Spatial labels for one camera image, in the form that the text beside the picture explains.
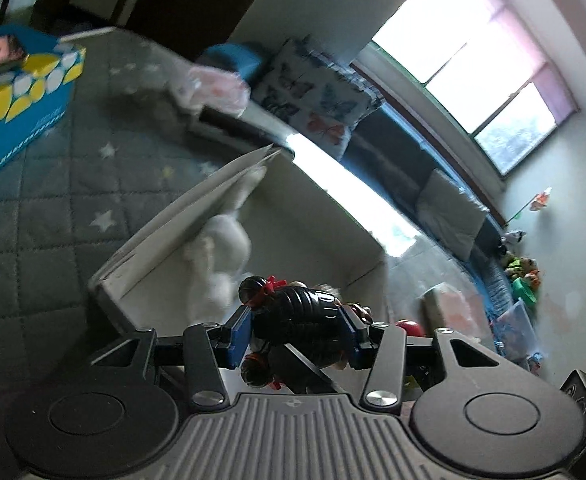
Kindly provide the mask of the clear plastic storage bin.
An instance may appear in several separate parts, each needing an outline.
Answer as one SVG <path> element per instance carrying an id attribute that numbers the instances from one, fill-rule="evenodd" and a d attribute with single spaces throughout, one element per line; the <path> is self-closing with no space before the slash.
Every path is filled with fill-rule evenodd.
<path id="1" fill-rule="evenodd" d="M 527 359 L 539 350 L 537 335 L 521 299 L 494 321 L 492 330 L 503 355 L 511 361 Z"/>

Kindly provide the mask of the white plush rabbit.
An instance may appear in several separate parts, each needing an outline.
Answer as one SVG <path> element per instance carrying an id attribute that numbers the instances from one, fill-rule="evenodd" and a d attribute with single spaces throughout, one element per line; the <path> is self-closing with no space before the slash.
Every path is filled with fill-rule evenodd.
<path id="1" fill-rule="evenodd" d="M 221 322 L 234 305 L 236 283 L 252 253 L 252 242 L 238 215 L 266 173 L 267 167 L 260 165 L 238 179 L 218 214 L 184 245 L 183 258 L 191 269 L 186 288 L 187 326 Z"/>

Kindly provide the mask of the window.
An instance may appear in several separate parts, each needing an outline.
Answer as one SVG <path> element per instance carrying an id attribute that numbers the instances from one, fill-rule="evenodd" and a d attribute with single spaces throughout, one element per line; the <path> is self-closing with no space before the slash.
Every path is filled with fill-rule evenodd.
<path id="1" fill-rule="evenodd" d="M 357 56 L 393 87 L 404 77 L 508 176 L 577 105 L 506 0 L 406 0 Z"/>

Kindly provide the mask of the grey cushion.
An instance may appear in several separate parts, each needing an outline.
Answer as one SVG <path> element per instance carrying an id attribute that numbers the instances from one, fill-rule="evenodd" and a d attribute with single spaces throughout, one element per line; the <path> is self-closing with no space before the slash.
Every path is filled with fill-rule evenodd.
<path id="1" fill-rule="evenodd" d="M 458 259 L 468 261 L 489 209 L 442 170 L 430 173 L 415 205 L 418 219 Z"/>

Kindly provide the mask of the flower toy on stick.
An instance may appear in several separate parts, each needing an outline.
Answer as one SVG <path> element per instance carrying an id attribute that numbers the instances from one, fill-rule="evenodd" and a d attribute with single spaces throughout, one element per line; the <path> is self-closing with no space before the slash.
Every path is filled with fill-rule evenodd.
<path id="1" fill-rule="evenodd" d="M 535 196 L 532 196 L 532 198 L 528 200 L 526 204 L 521 206 L 519 210 L 515 211 L 514 214 L 512 214 L 512 216 L 508 220 L 506 220 L 506 223 L 511 223 L 513 220 L 520 218 L 521 214 L 525 210 L 538 211 L 543 208 L 546 208 L 547 204 L 549 203 L 551 193 L 552 188 L 549 186 L 540 193 L 537 193 Z"/>

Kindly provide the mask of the blue yellow tissue box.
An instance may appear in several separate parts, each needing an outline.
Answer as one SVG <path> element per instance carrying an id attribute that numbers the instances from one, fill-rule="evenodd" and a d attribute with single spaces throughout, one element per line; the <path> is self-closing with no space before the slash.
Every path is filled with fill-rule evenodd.
<path id="1" fill-rule="evenodd" d="M 66 113 L 87 49 L 17 24 L 0 26 L 26 52 L 0 67 L 0 169 Z"/>

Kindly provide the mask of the black-haired doll figure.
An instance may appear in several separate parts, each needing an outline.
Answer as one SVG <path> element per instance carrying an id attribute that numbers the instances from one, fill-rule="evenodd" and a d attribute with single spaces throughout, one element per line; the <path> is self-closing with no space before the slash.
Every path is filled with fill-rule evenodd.
<path id="1" fill-rule="evenodd" d="M 281 387 L 268 355 L 273 347 L 284 344 L 291 344 L 317 367 L 350 366 L 344 352 L 340 306 L 351 306 L 363 322 L 373 323 L 369 309 L 346 304 L 328 284 L 309 287 L 252 275 L 238 286 L 238 298 L 252 312 L 250 353 L 241 365 L 242 379 L 251 387 Z"/>

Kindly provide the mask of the small stuffed toys pile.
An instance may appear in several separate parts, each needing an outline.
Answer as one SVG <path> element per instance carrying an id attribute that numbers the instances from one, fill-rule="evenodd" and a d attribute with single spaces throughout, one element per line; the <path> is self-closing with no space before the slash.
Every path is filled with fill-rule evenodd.
<path id="1" fill-rule="evenodd" d="M 533 258 L 520 257 L 508 252 L 502 258 L 502 268 L 506 278 L 513 282 L 517 278 L 524 278 L 529 273 L 538 273 L 537 261 Z"/>

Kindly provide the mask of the pink tissue pack far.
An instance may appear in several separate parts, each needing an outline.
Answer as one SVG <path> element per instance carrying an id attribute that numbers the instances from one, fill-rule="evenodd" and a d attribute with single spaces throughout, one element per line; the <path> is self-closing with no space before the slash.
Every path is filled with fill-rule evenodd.
<path id="1" fill-rule="evenodd" d="M 176 65 L 169 71 L 168 89 L 184 112 L 199 115 L 206 108 L 238 117 L 250 102 L 250 86 L 237 73 L 198 65 Z"/>

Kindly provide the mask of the butterfly print pillow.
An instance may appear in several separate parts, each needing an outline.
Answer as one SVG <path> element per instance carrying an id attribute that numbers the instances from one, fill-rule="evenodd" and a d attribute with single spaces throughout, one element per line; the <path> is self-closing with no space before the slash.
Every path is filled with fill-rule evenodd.
<path id="1" fill-rule="evenodd" d="M 381 92 L 352 68 L 296 38 L 287 39 L 268 63 L 252 99 L 337 160 L 359 122 L 384 103 Z"/>

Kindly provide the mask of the red rubber toy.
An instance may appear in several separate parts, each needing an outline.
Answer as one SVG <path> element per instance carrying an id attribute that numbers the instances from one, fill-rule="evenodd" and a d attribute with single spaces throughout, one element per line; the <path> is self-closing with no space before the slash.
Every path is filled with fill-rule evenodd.
<path id="1" fill-rule="evenodd" d="M 413 320 L 403 318 L 396 322 L 396 325 L 402 328 L 410 337 L 425 337 L 426 333 L 422 325 Z"/>

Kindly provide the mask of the blue sofa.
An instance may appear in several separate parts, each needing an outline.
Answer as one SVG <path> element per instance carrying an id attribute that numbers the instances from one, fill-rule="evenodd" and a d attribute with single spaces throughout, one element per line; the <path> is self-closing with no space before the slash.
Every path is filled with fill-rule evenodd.
<path id="1" fill-rule="evenodd" d="M 207 48 L 197 61 L 239 74 L 253 92 L 276 53 L 268 52 L 260 44 L 215 44 Z M 435 169 L 442 170 L 489 209 L 486 200 L 472 190 L 460 172 L 385 100 L 378 110 L 359 122 L 340 162 L 389 203 L 397 206 L 451 255 L 453 253 L 438 242 L 416 215 L 416 201 L 430 173 Z M 494 321 L 517 302 L 501 264 L 502 258 L 509 252 L 509 246 L 501 243 L 504 233 L 489 209 L 468 261 L 455 256 L 478 281 L 478 288 L 485 297 L 485 311 L 491 328 Z M 539 347 L 533 356 L 524 360 L 536 362 L 542 358 Z"/>

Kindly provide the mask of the green bowl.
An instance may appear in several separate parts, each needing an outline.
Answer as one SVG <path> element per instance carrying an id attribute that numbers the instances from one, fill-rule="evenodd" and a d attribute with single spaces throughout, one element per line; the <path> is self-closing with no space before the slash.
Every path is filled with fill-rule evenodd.
<path id="1" fill-rule="evenodd" d="M 535 307 L 537 296 L 522 278 L 516 278 L 512 282 L 511 288 L 515 300 L 522 300 L 527 307 Z"/>

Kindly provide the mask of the grey cardboard box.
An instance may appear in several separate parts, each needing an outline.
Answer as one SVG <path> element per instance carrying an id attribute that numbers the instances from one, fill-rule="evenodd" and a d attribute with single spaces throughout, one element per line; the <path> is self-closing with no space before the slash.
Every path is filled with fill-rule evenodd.
<path id="1" fill-rule="evenodd" d="M 272 148 L 223 166 L 140 229 L 93 274 L 122 332 L 177 336 L 222 323 L 250 275 L 329 285 L 386 318 L 386 253 L 329 185 Z"/>

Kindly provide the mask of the panda plush toy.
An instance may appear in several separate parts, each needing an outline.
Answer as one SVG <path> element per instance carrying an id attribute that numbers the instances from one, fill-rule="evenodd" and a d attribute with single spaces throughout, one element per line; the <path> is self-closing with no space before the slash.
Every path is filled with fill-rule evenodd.
<path id="1" fill-rule="evenodd" d="M 503 234 L 503 236 L 501 237 L 501 243 L 508 246 L 515 246 L 521 243 L 525 235 L 526 232 L 523 230 L 509 231 Z"/>

